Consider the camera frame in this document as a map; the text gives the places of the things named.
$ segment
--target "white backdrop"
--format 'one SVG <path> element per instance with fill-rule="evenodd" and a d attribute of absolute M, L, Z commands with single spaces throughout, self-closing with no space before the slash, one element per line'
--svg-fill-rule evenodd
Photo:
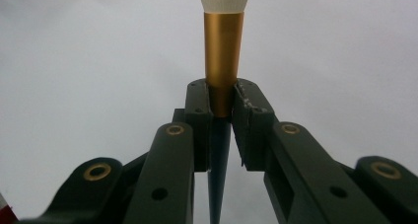
<path fill-rule="evenodd" d="M 127 163 L 204 77 L 200 0 L 0 0 L 0 192 L 34 217 L 81 163 Z M 239 77 L 349 166 L 418 174 L 418 0 L 249 0 Z M 222 223 L 275 223 L 231 144 Z M 196 176 L 195 223 L 209 223 Z"/>

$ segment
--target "red object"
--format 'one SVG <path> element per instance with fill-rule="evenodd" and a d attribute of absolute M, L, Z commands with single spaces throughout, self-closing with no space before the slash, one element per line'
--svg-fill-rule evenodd
<path fill-rule="evenodd" d="M 0 224 L 12 224 L 17 221 L 15 213 L 0 193 Z"/>
<path fill-rule="evenodd" d="M 12 208 L 9 205 L 4 206 L 0 209 L 0 224 L 12 224 L 17 221 L 15 213 L 13 213 Z"/>

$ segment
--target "thin tapered rod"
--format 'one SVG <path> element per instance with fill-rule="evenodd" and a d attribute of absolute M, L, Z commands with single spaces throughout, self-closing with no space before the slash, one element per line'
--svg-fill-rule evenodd
<path fill-rule="evenodd" d="M 230 151 L 231 125 L 227 118 L 215 117 L 211 128 L 210 170 L 208 172 L 210 223 L 219 224 L 225 175 Z"/>

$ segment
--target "copper-colored cylinder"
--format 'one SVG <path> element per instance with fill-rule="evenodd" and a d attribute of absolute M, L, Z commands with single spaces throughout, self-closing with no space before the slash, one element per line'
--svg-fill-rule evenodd
<path fill-rule="evenodd" d="M 206 83 L 216 117 L 231 115 L 237 82 L 244 13 L 205 13 Z"/>

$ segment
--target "screw hole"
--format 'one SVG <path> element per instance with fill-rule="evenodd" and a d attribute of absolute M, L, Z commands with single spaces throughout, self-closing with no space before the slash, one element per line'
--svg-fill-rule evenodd
<path fill-rule="evenodd" d="M 293 124 L 290 124 L 290 123 L 283 124 L 282 125 L 282 130 L 285 131 L 286 133 L 289 133 L 289 134 L 297 134 L 301 131 L 299 129 L 299 127 L 297 127 Z"/>
<path fill-rule="evenodd" d="M 371 165 L 372 170 L 381 175 L 382 177 L 397 180 L 402 177 L 399 170 L 397 170 L 394 166 L 384 162 L 375 162 Z"/>
<path fill-rule="evenodd" d="M 348 195 L 347 192 L 341 187 L 330 187 L 329 191 L 331 191 L 332 194 L 339 198 L 346 198 Z"/>
<path fill-rule="evenodd" d="M 166 129 L 166 133 L 169 135 L 179 135 L 184 133 L 184 128 L 180 125 L 171 125 Z"/>
<path fill-rule="evenodd" d="M 111 166 L 107 163 L 96 163 L 90 166 L 84 172 L 84 179 L 89 182 L 95 182 L 107 177 L 110 174 Z"/>
<path fill-rule="evenodd" d="M 90 176 L 97 177 L 97 176 L 102 175 L 104 172 L 105 172 L 104 167 L 96 167 L 90 171 Z"/>
<path fill-rule="evenodd" d="M 169 192 L 163 188 L 159 187 L 154 189 L 153 193 L 151 194 L 151 197 L 156 201 L 161 201 L 165 199 L 169 195 Z"/>

